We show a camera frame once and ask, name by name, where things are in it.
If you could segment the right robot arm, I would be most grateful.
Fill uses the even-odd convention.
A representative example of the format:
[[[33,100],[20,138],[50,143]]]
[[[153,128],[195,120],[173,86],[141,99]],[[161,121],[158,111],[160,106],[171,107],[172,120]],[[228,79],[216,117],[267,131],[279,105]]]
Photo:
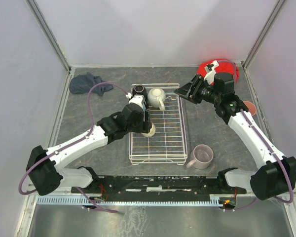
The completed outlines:
[[[276,198],[292,203],[296,184],[296,158],[286,157],[257,126],[248,107],[235,94],[230,73],[217,73],[213,81],[196,74],[175,94],[194,104],[206,101],[214,105],[216,114],[240,137],[257,165],[257,172],[239,168],[223,171],[231,187],[251,190],[260,200]]]

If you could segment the black mug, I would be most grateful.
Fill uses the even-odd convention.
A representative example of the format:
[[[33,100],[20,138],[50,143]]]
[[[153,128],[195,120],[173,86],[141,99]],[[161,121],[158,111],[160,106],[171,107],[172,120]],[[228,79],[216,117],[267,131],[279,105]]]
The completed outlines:
[[[142,95],[144,97],[144,106],[146,109],[149,108],[148,106],[148,95],[147,95],[147,90],[142,84],[137,84],[134,86],[132,89],[133,95]]]

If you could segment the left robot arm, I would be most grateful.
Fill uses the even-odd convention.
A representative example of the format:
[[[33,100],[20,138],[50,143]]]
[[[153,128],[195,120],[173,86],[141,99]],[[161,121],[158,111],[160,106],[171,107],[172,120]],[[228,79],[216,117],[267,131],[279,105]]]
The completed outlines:
[[[95,181],[95,172],[88,168],[66,166],[84,154],[122,139],[128,133],[152,134],[155,131],[145,105],[129,103],[121,112],[102,118],[83,134],[60,145],[32,149],[25,177],[34,185],[34,192],[48,195],[60,187],[86,188]]]

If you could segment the cream ceramic mug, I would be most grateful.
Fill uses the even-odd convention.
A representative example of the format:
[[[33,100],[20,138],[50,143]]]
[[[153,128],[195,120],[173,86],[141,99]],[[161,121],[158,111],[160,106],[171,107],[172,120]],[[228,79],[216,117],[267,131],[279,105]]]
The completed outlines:
[[[166,94],[163,89],[159,87],[152,88],[148,93],[148,104],[160,111],[165,111]]]

